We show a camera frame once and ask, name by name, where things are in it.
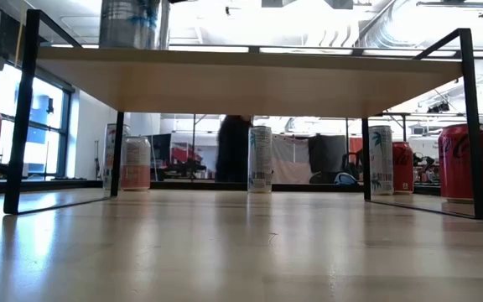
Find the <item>wooden floor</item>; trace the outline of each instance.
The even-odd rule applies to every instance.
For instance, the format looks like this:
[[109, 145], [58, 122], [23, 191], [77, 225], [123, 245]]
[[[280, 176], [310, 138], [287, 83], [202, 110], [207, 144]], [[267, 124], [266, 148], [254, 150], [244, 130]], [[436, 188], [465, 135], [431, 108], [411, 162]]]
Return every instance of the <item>wooden floor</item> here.
[[483, 221], [328, 193], [157, 190], [0, 211], [0, 301], [483, 302]]

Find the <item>white can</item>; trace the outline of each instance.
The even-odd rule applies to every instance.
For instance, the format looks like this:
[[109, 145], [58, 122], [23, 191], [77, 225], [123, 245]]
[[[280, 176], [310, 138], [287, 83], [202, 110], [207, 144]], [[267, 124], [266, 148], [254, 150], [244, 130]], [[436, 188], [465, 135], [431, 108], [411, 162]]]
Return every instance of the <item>white can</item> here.
[[370, 184], [373, 195], [394, 193], [392, 166], [392, 131], [390, 126], [368, 128], [370, 138]]
[[249, 129], [247, 191], [272, 191], [272, 129], [258, 126]]
[[124, 138], [121, 180], [123, 190], [150, 188], [150, 143], [147, 138]]
[[[104, 189], [111, 189], [111, 176], [113, 173], [113, 160], [115, 157], [115, 135], [117, 133], [116, 124], [107, 124], [106, 126], [106, 139], [104, 140], [104, 167], [101, 172], [101, 179], [103, 180]], [[124, 138], [130, 136], [130, 127], [124, 125], [122, 127], [122, 141]]]

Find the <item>wooden tabletop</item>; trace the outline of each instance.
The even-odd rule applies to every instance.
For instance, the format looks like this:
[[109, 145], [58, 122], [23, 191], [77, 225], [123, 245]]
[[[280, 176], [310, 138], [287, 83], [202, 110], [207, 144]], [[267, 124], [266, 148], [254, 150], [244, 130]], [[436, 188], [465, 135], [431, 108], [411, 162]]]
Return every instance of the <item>wooden tabletop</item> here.
[[461, 77], [459, 62], [41, 47], [39, 65], [123, 112], [369, 117]]

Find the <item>window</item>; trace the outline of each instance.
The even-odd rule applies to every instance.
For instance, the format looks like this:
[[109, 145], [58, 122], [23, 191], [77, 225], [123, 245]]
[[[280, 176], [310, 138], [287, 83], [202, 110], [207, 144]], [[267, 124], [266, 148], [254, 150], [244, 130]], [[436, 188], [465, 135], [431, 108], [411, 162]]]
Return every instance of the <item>window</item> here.
[[[13, 145], [14, 116], [22, 72], [10, 65], [0, 71], [0, 113], [3, 124], [0, 139], [0, 162], [8, 163]], [[62, 176], [65, 171], [65, 148], [70, 94], [35, 78], [29, 114], [29, 129], [23, 162], [29, 176]]]

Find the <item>black jacket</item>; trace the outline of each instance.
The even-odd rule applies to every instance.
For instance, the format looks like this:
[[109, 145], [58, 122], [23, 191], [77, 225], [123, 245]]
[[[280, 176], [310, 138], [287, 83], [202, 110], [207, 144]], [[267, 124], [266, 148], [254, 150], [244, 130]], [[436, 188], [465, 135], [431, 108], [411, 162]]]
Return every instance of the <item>black jacket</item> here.
[[219, 130], [216, 180], [247, 182], [247, 155], [251, 123], [240, 116], [226, 116]]

